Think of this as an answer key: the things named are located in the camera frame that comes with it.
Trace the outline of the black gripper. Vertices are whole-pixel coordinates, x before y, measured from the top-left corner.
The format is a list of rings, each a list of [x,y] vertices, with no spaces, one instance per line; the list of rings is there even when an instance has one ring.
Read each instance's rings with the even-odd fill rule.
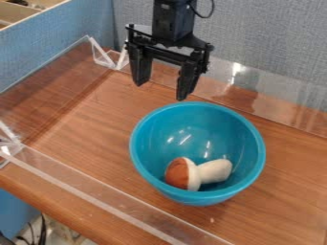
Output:
[[[208,70],[210,55],[215,47],[188,33],[172,41],[152,35],[150,26],[128,24],[127,51],[132,78],[136,86],[142,86],[151,77],[155,59],[182,66],[176,86],[176,99],[184,100],[194,92],[199,77]]]

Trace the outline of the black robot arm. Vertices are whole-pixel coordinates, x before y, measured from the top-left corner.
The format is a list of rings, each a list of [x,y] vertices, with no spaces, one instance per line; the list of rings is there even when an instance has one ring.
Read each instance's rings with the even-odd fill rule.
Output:
[[[142,86],[151,78],[155,59],[180,66],[176,99],[194,92],[202,74],[208,71],[215,46],[194,35],[194,21],[203,15],[196,0],[155,0],[152,26],[130,23],[126,41],[132,78]]]

